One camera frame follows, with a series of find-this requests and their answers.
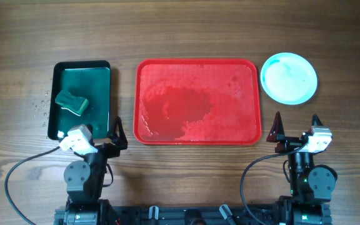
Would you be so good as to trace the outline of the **green scrubbing sponge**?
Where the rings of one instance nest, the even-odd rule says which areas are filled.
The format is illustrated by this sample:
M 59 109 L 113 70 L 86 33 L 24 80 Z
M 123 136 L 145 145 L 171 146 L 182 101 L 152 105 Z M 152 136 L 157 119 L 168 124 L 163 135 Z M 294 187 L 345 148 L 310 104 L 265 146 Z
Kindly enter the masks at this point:
M 80 116 L 89 105 L 88 99 L 75 96 L 67 90 L 60 91 L 54 101 L 61 109 L 68 110 L 77 116 Z

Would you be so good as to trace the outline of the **light blue plate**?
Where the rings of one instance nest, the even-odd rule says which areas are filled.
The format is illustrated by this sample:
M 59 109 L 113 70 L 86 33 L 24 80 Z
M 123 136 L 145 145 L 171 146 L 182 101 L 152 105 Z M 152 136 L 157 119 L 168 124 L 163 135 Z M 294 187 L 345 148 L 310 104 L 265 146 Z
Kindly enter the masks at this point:
M 261 68 L 260 82 L 271 99 L 286 105 L 305 103 L 318 88 L 318 76 L 312 64 L 291 52 L 268 58 Z

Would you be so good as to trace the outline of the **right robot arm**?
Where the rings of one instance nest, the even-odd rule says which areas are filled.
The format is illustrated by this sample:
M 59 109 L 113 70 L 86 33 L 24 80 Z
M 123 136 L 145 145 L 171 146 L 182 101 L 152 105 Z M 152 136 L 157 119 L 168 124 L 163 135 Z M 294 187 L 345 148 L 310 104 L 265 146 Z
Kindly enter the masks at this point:
M 276 143 L 275 152 L 287 156 L 290 196 L 281 196 L 273 206 L 273 223 L 286 225 L 329 225 L 333 223 L 329 202 L 338 179 L 326 165 L 315 165 L 313 157 L 326 150 L 333 134 L 317 115 L 301 137 L 285 135 L 279 112 L 266 141 Z

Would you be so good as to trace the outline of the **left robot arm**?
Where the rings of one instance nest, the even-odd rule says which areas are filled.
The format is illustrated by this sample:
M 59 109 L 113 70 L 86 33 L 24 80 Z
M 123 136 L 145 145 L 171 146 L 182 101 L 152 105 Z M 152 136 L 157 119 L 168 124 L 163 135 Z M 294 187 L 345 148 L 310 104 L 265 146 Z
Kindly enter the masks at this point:
M 128 141 L 120 117 L 116 117 L 106 137 L 109 143 L 95 145 L 93 127 L 82 124 L 71 128 L 59 146 L 71 149 L 81 160 L 64 171 L 68 199 L 62 210 L 56 210 L 54 224 L 121 224 L 118 214 L 106 199 L 101 199 L 106 173 L 112 174 L 109 158 L 120 156 Z

